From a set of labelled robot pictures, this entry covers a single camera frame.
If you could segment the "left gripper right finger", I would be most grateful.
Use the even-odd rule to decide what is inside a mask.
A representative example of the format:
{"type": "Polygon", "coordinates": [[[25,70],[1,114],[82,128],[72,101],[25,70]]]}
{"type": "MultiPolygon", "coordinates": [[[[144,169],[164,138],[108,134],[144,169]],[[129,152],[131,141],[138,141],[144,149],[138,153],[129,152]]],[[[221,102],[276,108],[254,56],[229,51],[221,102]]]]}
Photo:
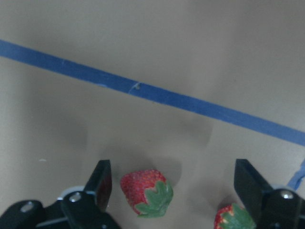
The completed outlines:
{"type": "Polygon", "coordinates": [[[266,201],[274,188],[247,159],[237,159],[234,168],[234,189],[253,221],[259,224],[266,201]]]}

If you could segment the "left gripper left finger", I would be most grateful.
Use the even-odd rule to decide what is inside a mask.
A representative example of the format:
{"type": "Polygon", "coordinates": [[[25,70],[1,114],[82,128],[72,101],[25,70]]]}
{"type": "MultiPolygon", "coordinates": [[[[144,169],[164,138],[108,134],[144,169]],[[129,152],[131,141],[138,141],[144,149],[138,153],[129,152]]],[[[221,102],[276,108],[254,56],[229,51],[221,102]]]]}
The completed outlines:
{"type": "Polygon", "coordinates": [[[100,160],[93,170],[84,189],[93,196],[98,208],[105,212],[112,192],[112,170],[110,160],[100,160]]]}

